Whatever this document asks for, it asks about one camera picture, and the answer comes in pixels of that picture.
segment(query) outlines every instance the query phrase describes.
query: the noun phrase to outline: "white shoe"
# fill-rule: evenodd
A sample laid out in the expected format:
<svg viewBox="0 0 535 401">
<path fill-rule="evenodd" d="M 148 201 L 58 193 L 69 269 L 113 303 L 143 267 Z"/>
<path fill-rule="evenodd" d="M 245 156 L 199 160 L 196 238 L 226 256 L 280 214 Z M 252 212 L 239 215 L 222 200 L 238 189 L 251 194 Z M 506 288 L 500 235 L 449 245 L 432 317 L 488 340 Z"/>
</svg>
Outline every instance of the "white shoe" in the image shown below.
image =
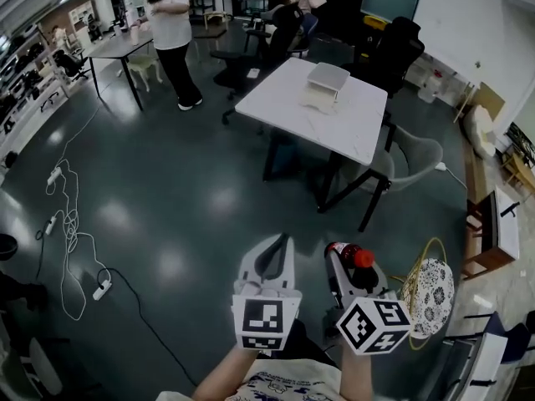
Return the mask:
<svg viewBox="0 0 535 401">
<path fill-rule="evenodd" d="M 194 105 L 199 105 L 199 104 L 202 104 L 202 99 L 199 99 L 196 103 L 188 107 L 185 107 L 184 105 L 181 105 L 181 103 L 178 103 L 178 108 L 181 109 L 182 111 L 187 111 L 187 110 L 193 109 Z"/>
</svg>

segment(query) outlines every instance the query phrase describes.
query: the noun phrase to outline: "dark gray floor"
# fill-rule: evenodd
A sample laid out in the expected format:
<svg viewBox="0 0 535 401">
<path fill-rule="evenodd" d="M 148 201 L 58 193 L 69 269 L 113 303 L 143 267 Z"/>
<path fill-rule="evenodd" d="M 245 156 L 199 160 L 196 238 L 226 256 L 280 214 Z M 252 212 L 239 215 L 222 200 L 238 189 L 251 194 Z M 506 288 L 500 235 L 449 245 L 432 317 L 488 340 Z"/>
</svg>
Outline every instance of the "dark gray floor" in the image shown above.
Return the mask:
<svg viewBox="0 0 535 401">
<path fill-rule="evenodd" d="M 224 46 L 231 48 L 232 39 L 241 46 L 239 33 L 228 34 Z M 239 115 L 229 127 L 221 125 L 227 90 L 211 78 L 223 65 L 207 57 L 206 47 L 201 51 L 202 64 L 191 51 L 190 66 L 205 96 L 202 106 L 182 114 L 169 82 L 160 86 L 151 80 L 151 93 L 140 93 L 141 113 L 125 77 L 115 77 L 119 66 L 114 63 L 99 75 L 105 107 L 67 151 L 79 173 L 79 229 L 94 235 L 101 261 L 129 278 L 146 317 L 197 380 L 234 343 L 232 283 L 241 257 L 267 236 L 286 231 L 295 239 L 300 318 L 318 342 L 321 318 L 333 306 L 323 259 L 329 241 L 357 242 L 375 252 L 385 273 L 405 275 L 427 241 L 439 236 L 454 274 L 460 274 L 466 192 L 447 173 L 435 171 L 407 190 L 384 196 L 364 234 L 357 231 L 369 203 L 364 192 L 319 215 L 304 180 L 262 183 L 268 136 L 256 136 L 257 123 Z M 330 63 L 350 58 L 344 45 L 321 41 L 310 54 L 311 60 Z M 0 190 L 0 231 L 16 236 L 20 247 L 2 270 L 22 282 L 33 280 L 38 265 L 34 233 L 64 208 L 59 193 L 45 195 L 49 173 L 65 141 L 98 105 L 89 81 L 31 140 Z M 464 179 L 461 134 L 450 108 L 425 104 L 403 89 L 390 109 L 395 123 L 440 141 L 445 163 Z M 304 149 L 329 155 L 313 145 Z M 40 277 L 50 305 L 40 316 L 23 311 L 21 304 L 15 307 L 25 330 L 71 338 L 64 360 L 76 357 L 118 400 L 151 400 L 161 390 L 190 393 L 191 385 L 143 325 L 134 297 L 118 277 L 111 292 L 93 301 L 99 268 L 85 239 L 70 263 L 82 278 L 87 308 L 80 322 L 65 316 L 59 297 L 63 257 L 57 224 L 47 238 Z M 66 283 L 64 291 L 67 308 L 78 313 L 77 287 Z M 435 336 L 418 353 L 405 343 L 390 356 L 374 358 L 376 392 L 399 398 L 416 393 L 440 341 Z"/>
</svg>

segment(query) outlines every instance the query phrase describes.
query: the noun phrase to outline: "white t-shirt with print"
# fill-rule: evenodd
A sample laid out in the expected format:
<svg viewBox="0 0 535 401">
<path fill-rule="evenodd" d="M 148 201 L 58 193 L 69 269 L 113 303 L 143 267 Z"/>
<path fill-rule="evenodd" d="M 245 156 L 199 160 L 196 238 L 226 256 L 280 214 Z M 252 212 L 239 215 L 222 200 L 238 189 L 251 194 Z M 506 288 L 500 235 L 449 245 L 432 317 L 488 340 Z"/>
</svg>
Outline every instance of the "white t-shirt with print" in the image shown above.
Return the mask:
<svg viewBox="0 0 535 401">
<path fill-rule="evenodd" d="M 190 4 L 190 0 L 161 0 L 159 3 Z M 153 5 L 145 3 L 145 12 L 154 36 L 154 47 L 159 50 L 181 48 L 191 41 L 190 14 L 152 14 Z"/>
<path fill-rule="evenodd" d="M 312 359 L 257 359 L 227 401 L 341 401 L 341 372 Z M 191 401 L 163 392 L 156 401 Z"/>
</svg>

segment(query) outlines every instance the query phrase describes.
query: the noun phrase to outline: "white cable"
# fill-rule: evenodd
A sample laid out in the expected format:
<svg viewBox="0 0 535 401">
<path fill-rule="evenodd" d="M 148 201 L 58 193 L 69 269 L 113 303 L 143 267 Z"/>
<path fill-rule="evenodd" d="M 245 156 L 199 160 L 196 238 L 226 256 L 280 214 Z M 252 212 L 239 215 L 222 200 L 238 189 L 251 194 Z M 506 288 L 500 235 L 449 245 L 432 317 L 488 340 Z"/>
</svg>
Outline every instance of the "white cable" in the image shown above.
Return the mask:
<svg viewBox="0 0 535 401">
<path fill-rule="evenodd" d="M 459 183 L 460 183 L 466 190 L 468 190 L 468 188 L 466 187 L 466 184 L 463 183 L 463 182 L 457 177 L 457 175 L 455 175 L 453 172 L 451 172 L 451 171 L 450 171 L 450 168 L 446 167 L 446 170 L 451 174 L 451 176 L 452 176 L 453 178 L 455 178 L 457 181 L 459 181 Z"/>
<path fill-rule="evenodd" d="M 67 166 L 67 171 L 70 174 L 74 175 L 74 178 L 76 180 L 76 196 L 74 198 L 74 207 L 72 209 L 69 209 L 70 198 L 69 198 L 69 195 L 65 192 L 65 188 L 67 187 L 67 178 L 65 177 L 65 175 L 63 175 L 63 172 L 60 175 L 60 177 L 62 177 L 63 180 L 64 180 L 64 188 L 62 190 L 62 193 L 67 198 L 67 204 L 65 206 L 65 210 L 57 210 L 56 213 L 53 215 L 54 217 L 56 217 L 58 214 L 61 214 L 61 216 L 63 217 L 63 231 L 64 231 L 64 236 L 65 236 L 65 255 L 64 255 L 64 263 L 63 263 L 63 274 L 61 276 L 61 283 L 59 285 L 59 291 L 61 293 L 61 306 L 63 307 L 63 310 L 67 314 L 67 316 L 70 317 L 71 319 L 73 319 L 74 321 L 79 321 L 81 319 L 81 317 L 84 315 L 85 306 L 87 304 L 87 300 L 85 298 L 84 289 L 82 288 L 82 284 L 80 283 L 78 278 L 70 271 L 70 268 L 69 268 L 69 258 L 70 258 L 70 255 L 76 249 L 76 246 L 78 245 L 79 236 L 87 236 L 87 237 L 89 237 L 91 239 L 91 243 L 93 244 L 93 259 L 94 259 L 94 261 L 96 263 L 98 263 L 104 269 L 106 269 L 106 271 L 108 272 L 108 278 L 110 279 L 110 282 L 111 282 L 110 271 L 108 271 L 106 266 L 97 259 L 96 245 L 95 245 L 93 236 L 90 235 L 89 233 L 85 233 L 85 232 L 82 232 L 82 231 L 78 230 L 79 229 L 79 213 L 78 213 L 79 182 L 78 182 L 78 174 L 75 171 L 70 169 L 69 161 L 64 158 L 65 157 L 65 152 L 67 151 L 68 145 L 78 135 L 80 135 L 82 133 L 82 131 L 89 125 L 91 120 L 93 120 L 93 118 L 99 112 L 99 109 L 100 109 L 100 105 L 97 108 L 97 110 L 95 110 L 93 115 L 89 118 L 89 120 L 85 123 L 85 125 L 82 127 L 82 129 L 80 129 L 74 135 L 73 138 L 71 138 L 69 141 L 67 141 L 67 143 L 65 143 L 64 151 L 61 154 L 61 157 L 59 158 L 58 163 L 53 168 L 53 171 L 54 171 L 54 170 L 56 170 L 56 168 L 60 167 L 61 165 L 63 165 L 63 164 L 66 165 Z M 49 185 L 47 185 L 46 190 L 45 190 L 47 195 L 53 195 L 54 192 L 56 191 L 56 181 L 57 180 L 54 180 L 54 182 L 53 182 L 53 191 L 52 192 L 48 191 Z M 65 281 L 66 272 L 68 272 L 69 275 L 76 281 L 76 283 L 78 284 L 79 290 L 82 293 L 82 298 L 84 299 L 84 305 L 82 306 L 82 310 L 81 310 L 80 314 L 78 315 L 78 317 L 72 316 L 69 312 L 67 312 L 67 309 L 65 308 L 65 303 L 64 303 L 64 281 Z"/>
</svg>

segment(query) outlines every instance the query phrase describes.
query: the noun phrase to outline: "red bottle cap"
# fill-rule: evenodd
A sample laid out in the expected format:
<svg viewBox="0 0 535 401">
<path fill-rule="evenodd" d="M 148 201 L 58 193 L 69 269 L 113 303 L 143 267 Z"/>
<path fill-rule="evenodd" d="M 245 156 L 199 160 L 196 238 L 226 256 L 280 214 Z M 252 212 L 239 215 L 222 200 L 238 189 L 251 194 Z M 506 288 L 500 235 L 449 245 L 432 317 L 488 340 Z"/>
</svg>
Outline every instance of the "red bottle cap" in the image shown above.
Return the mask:
<svg viewBox="0 0 535 401">
<path fill-rule="evenodd" d="M 357 267 L 372 267 L 375 263 L 375 254 L 370 250 L 358 250 L 354 254 L 354 264 Z"/>
</svg>

